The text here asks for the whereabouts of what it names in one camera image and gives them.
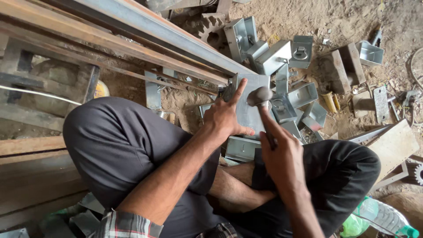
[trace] dirt floor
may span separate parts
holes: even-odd
[[[254,16],[258,38],[266,40],[270,45],[278,39],[292,40],[295,35],[313,36],[313,56],[308,69],[290,69],[299,75],[291,77],[294,82],[303,75],[307,79],[314,78],[319,83],[319,92],[326,92],[321,84],[322,76],[319,72],[317,57],[351,42],[367,40],[378,23],[382,23],[381,48],[385,50],[383,64],[376,67],[363,66],[366,79],[372,89],[386,85],[393,95],[413,88],[413,79],[410,73],[410,57],[423,47],[423,3],[421,0],[252,0],[247,4],[233,3],[230,9],[230,19]],[[329,39],[327,45],[323,39]],[[132,66],[116,66],[142,73]],[[413,65],[414,72],[419,78],[423,75],[423,52],[416,55]],[[110,95],[123,97],[145,105],[144,82],[133,77],[116,74],[102,69],[100,79],[108,86]],[[215,88],[209,83],[203,83],[193,78],[196,84],[205,84],[205,87]],[[363,92],[365,88],[355,86],[349,93],[340,95],[341,112],[328,113],[324,129],[321,131],[328,136],[338,133],[339,139],[346,139],[365,131],[369,125],[377,125],[374,113],[361,118],[354,118],[350,99],[354,91]],[[173,112],[181,127],[195,133],[200,126],[201,117],[199,105],[212,103],[212,99],[205,93],[189,89],[187,92],[166,88],[162,90],[162,107],[165,112]],[[321,98],[319,103],[326,107]],[[422,100],[416,103],[416,121],[423,122]],[[411,114],[406,117],[411,121]],[[395,117],[385,123],[394,123]],[[52,136],[60,132],[40,127],[0,120],[0,139],[14,139],[18,136]],[[413,126],[413,132],[421,149],[416,153],[423,155],[423,132],[420,126]],[[382,197],[398,191],[423,192],[422,187],[396,183],[375,192],[376,197]]]

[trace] gear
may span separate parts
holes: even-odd
[[[197,23],[193,35],[217,50],[224,48],[223,43],[226,41],[223,31],[225,15],[222,13],[202,14],[201,18],[202,20]]]
[[[423,164],[407,163],[408,176],[401,179],[404,183],[423,186]]]

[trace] metal ring handle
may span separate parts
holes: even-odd
[[[298,51],[298,50],[295,50],[295,52],[292,54],[292,57],[296,58],[297,60],[305,60],[305,59],[307,59],[308,54],[307,54],[307,52],[306,52],[305,50],[304,50],[304,52],[301,52],[302,54],[304,54],[304,55],[305,55],[305,57],[302,57],[302,58],[298,58],[298,57],[296,56],[297,51]]]

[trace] hammer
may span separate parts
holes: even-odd
[[[263,116],[267,113],[267,102],[272,98],[273,92],[267,87],[260,87],[248,94],[247,104],[258,108],[258,113],[260,114],[261,120],[263,121]],[[267,139],[269,140],[270,149],[274,150],[276,148],[275,138],[270,133],[267,125],[263,123],[264,130],[266,131]]]

